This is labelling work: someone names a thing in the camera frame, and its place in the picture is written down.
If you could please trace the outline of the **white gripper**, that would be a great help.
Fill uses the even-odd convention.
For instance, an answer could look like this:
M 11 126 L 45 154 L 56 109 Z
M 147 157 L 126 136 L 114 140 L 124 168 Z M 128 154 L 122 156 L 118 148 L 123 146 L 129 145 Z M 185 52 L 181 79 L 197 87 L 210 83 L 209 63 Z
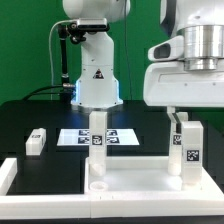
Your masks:
M 178 61 L 153 63 L 145 73 L 143 99 L 148 106 L 168 107 L 171 132 L 180 134 L 174 107 L 224 107 L 224 61 L 202 71 L 185 71 Z

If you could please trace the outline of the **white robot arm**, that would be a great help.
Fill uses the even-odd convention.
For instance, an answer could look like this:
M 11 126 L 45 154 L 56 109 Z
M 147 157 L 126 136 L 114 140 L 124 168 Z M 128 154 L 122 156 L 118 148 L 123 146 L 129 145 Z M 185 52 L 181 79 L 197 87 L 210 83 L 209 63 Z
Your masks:
M 63 0 L 71 40 L 81 45 L 75 106 L 109 108 L 118 100 L 107 30 L 130 11 L 130 0 Z M 148 50 L 143 99 L 149 106 L 214 108 L 224 131 L 224 0 L 160 0 L 167 40 Z

